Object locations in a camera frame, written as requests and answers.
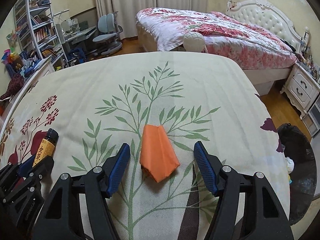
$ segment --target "bed frame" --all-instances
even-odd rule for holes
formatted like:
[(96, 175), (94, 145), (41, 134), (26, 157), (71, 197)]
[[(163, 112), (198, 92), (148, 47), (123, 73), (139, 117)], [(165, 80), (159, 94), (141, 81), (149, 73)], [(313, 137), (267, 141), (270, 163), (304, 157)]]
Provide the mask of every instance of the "bed frame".
[[(232, 0), (228, 0), (226, 15), (236, 19), (239, 22), (259, 25), (280, 39), (287, 41), (301, 51), (302, 37), (295, 31), (293, 22), (278, 8), (267, 0), (247, 0), (238, 2), (232, 7)], [(147, 52), (157, 51), (155, 38), (139, 22), (137, 22), (138, 39), (140, 45)], [(172, 51), (186, 51), (183, 45), (180, 45)], [(282, 69), (266, 70), (244, 70), (248, 79), (256, 88), (260, 95), (269, 93), (274, 81), (288, 78), (291, 67)]]

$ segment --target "floral bedspread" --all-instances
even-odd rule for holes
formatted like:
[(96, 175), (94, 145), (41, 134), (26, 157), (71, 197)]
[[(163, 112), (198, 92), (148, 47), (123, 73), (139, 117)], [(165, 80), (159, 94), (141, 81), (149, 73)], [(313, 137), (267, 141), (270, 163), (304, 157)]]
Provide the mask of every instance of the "floral bedspread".
[[(263, 172), (288, 216), (286, 161), (256, 93), (234, 61), (217, 55), (152, 52), (86, 62), (44, 76), (24, 96), (2, 131), (0, 169), (26, 161), (55, 129), (52, 182), (43, 180), (41, 188), (46, 197), (62, 173), (86, 174), (126, 142), (130, 160), (107, 200), (120, 239), (202, 240), (218, 199), (194, 161), (193, 147), (201, 140), (209, 154), (239, 173)], [(180, 162), (160, 183), (139, 164), (145, 124), (163, 125)], [(84, 196), (80, 206), (92, 237)], [(236, 222), (243, 210), (241, 194)]]
[(199, 32), (208, 53), (228, 57), (243, 70), (286, 68), (296, 61), (292, 50), (276, 35), (219, 12), (147, 8), (136, 17), (155, 38), (158, 51), (174, 49), (182, 44), (186, 33)]

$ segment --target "folded orange paper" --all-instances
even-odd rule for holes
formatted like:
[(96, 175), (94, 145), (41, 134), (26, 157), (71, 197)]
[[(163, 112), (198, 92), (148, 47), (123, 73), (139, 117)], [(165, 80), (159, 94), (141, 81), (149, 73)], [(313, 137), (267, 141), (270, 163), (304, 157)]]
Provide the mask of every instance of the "folded orange paper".
[(180, 166), (162, 125), (144, 126), (140, 155), (141, 168), (156, 182), (170, 176)]

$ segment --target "table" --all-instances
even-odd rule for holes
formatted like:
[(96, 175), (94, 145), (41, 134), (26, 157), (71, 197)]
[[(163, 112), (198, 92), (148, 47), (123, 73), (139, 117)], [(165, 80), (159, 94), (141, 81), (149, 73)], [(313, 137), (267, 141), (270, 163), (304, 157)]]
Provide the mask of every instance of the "table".
[[(204, 239), (217, 199), (194, 163), (193, 145), (201, 140), (239, 173), (263, 172), (288, 216), (284, 154), (256, 94), (234, 61), (212, 54), (151, 52), (86, 62), (45, 76), (23, 98), (5, 129), (0, 167), (35, 154), (46, 131), (55, 129), (60, 137), (52, 184), (42, 187), (46, 195), (60, 174), (85, 174), (126, 142), (132, 155), (118, 192), (108, 200), (120, 238)], [(145, 124), (164, 126), (181, 164), (158, 184), (139, 165)], [(243, 194), (239, 203), (237, 222)], [(91, 236), (83, 198), (81, 209)]]
[(83, 31), (80, 31), (76, 35), (71, 36), (70, 38), (66, 39), (66, 42), (63, 44), (63, 47), (66, 50), (66, 53), (71, 51), (71, 48), (69, 45), (70, 42), (71, 42), (71, 44), (77, 44), (77, 43), (83, 42), (83, 41), (87, 40), (88, 38), (90, 38), (96, 32), (96, 30), (97, 30), (97, 27), (93, 26), (93, 27), (90, 27), (90, 28), (85, 29)]

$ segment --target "tufted headboard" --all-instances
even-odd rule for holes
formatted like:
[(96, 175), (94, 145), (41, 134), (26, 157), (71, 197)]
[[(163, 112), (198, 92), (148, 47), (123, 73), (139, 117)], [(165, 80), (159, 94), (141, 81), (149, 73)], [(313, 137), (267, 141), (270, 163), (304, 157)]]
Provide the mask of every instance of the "tufted headboard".
[(292, 21), (273, 4), (267, 0), (247, 0), (238, 2), (233, 8), (231, 5), (232, 0), (228, 0), (227, 16), (239, 22), (259, 25), (287, 41), (300, 52), (301, 36), (295, 31)]

